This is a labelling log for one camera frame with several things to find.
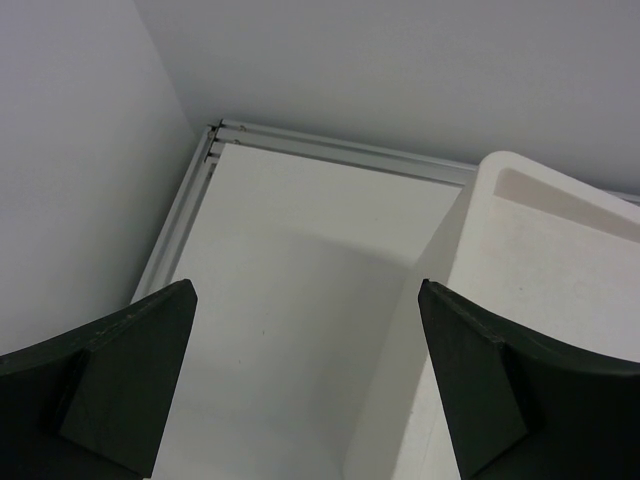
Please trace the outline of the white drawer cabinet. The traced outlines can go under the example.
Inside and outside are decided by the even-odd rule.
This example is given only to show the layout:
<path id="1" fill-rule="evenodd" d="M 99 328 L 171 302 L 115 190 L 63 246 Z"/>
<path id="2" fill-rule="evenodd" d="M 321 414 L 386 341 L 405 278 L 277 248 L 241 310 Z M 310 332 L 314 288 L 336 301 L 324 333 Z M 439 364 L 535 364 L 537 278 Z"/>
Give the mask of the white drawer cabinet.
<path id="1" fill-rule="evenodd" d="M 427 279 L 560 341 L 639 357 L 638 207 L 492 153 L 407 277 L 347 450 L 347 479 L 458 477 L 419 313 Z"/>

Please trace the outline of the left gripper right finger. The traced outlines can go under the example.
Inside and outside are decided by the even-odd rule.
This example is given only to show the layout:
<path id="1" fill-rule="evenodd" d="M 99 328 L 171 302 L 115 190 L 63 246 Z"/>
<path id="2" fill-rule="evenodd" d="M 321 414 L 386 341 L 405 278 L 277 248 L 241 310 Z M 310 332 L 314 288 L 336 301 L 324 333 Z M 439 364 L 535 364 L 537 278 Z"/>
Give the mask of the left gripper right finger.
<path id="1" fill-rule="evenodd" d="M 639 365 L 423 281 L 419 310 L 463 479 L 636 479 Z"/>

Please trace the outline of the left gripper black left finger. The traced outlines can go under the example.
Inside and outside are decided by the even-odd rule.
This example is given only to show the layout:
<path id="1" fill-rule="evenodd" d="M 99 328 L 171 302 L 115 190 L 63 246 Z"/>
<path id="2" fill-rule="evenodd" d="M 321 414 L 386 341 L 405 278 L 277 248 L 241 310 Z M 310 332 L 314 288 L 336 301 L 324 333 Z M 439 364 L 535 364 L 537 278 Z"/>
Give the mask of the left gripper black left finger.
<path id="1" fill-rule="evenodd" d="M 150 478 L 197 301 L 177 281 L 2 355 L 2 478 Z"/>

